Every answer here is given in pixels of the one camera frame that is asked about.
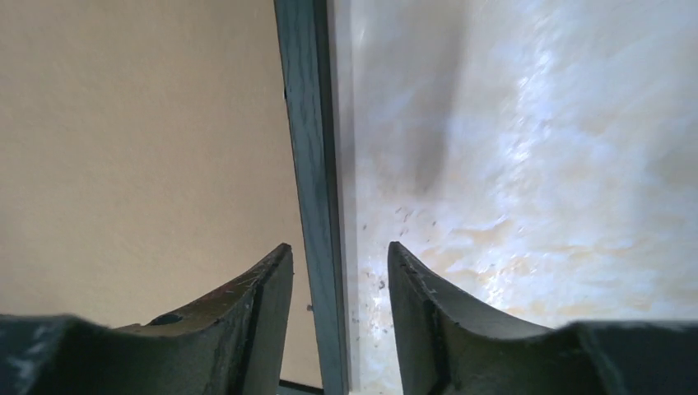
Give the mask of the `brown backing board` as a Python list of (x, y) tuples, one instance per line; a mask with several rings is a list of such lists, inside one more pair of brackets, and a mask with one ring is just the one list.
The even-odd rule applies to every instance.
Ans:
[(272, 2), (2, 2), (3, 313), (146, 323), (281, 243), (319, 387)]

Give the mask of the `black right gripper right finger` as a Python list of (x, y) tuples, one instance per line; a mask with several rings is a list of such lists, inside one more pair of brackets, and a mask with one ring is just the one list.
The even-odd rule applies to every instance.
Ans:
[(399, 242), (389, 296), (406, 394), (694, 394), (694, 321), (516, 318), (431, 271)]

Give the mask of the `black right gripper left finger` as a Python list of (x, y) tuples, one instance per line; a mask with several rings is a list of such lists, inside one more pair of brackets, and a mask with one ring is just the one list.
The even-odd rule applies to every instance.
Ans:
[(1, 317), (4, 394), (274, 394), (293, 284), (280, 244), (248, 271), (145, 325)]

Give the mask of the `black picture frame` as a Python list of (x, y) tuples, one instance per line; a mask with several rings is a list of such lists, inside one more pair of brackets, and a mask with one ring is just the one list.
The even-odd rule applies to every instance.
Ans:
[(322, 390), (347, 394), (331, 3), (276, 1), (274, 6)]

